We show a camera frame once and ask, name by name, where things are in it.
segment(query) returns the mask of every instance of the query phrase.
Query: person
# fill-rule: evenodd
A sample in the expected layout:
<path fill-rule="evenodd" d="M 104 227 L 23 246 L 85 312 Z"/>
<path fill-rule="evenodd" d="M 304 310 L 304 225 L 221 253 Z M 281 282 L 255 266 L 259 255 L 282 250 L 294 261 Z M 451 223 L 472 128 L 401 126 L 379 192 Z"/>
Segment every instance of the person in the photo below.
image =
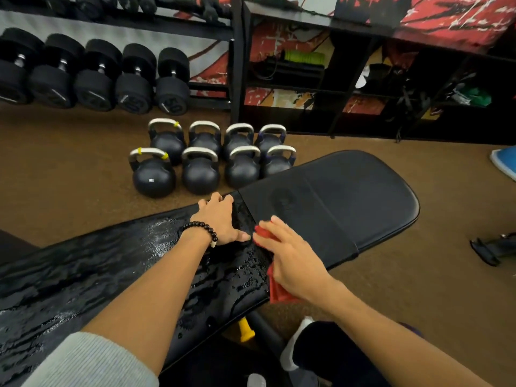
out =
<path fill-rule="evenodd" d="M 223 199 L 214 193 L 208 202 L 199 201 L 199 211 L 191 221 L 208 224 L 218 245 L 248 241 L 249 234 L 232 227 L 232 203 L 230 195 Z M 281 355 L 285 369 L 311 369 L 334 385 L 489 385 L 354 296 L 332 278 L 310 245 L 280 218 L 273 216 L 259 225 L 278 239 L 253 234 L 256 244 L 274 254 L 274 279 L 293 295 L 332 315 L 336 322 L 303 320 Z M 157 376 L 181 308 L 211 242 L 207 229 L 185 229 L 159 262 L 82 331 L 69 335 L 23 386 L 158 386 Z"/>

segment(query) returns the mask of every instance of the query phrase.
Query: yellow adjustment knob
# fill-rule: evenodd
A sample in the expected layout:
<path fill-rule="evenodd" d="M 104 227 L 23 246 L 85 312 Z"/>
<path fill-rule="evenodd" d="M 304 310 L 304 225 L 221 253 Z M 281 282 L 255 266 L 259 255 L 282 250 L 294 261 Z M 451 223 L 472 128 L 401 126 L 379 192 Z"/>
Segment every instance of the yellow adjustment knob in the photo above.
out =
<path fill-rule="evenodd" d="M 240 319 L 238 321 L 238 327 L 240 327 L 240 342 L 247 342 L 255 336 L 255 332 L 251 330 L 247 319 Z"/>

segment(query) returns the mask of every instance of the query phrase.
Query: red towel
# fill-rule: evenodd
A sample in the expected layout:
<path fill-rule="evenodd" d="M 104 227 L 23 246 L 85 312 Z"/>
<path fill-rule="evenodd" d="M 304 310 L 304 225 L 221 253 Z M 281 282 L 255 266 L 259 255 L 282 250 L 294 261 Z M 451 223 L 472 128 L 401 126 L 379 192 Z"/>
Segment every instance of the red towel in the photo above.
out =
<path fill-rule="evenodd" d="M 260 227 L 259 225 L 255 226 L 255 232 L 261 237 L 270 238 L 276 241 L 280 241 L 280 239 L 276 238 L 273 234 L 271 234 L 268 230 Z M 270 302 L 272 304 L 278 302 L 289 302 L 299 300 L 297 297 L 288 293 L 284 287 L 278 284 L 274 280 L 274 262 L 270 264 L 267 269 L 267 275 L 269 276 L 269 291 L 270 291 Z"/>

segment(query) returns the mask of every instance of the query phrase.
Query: white sock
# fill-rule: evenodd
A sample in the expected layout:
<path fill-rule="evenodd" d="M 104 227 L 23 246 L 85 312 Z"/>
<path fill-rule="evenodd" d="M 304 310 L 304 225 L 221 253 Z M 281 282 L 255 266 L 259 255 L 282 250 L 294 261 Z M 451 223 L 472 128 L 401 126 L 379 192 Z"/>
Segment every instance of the white sock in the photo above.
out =
<path fill-rule="evenodd" d="M 296 343 L 297 338 L 301 334 L 301 331 L 303 331 L 306 328 L 306 326 L 308 326 L 310 323 L 313 323 L 313 322 L 314 322 L 314 320 L 311 316 L 305 316 L 304 319 L 301 320 L 301 324 L 299 325 L 297 331 L 293 334 L 293 336 L 288 341 L 287 346 L 281 352 L 281 356 L 280 356 L 281 368 L 283 368 L 285 371 L 294 371 L 297 368 L 299 368 L 296 364 L 293 363 L 293 359 L 292 359 L 293 346 Z"/>

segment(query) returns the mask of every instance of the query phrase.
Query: gray sleeve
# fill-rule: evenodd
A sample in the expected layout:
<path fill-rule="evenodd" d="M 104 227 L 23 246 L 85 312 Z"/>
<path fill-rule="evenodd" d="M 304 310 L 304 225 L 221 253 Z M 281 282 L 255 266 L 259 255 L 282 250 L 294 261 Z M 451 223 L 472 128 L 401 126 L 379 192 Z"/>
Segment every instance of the gray sleeve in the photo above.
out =
<path fill-rule="evenodd" d="M 91 333 L 69 335 L 22 387 L 158 387 L 156 375 L 132 353 Z"/>

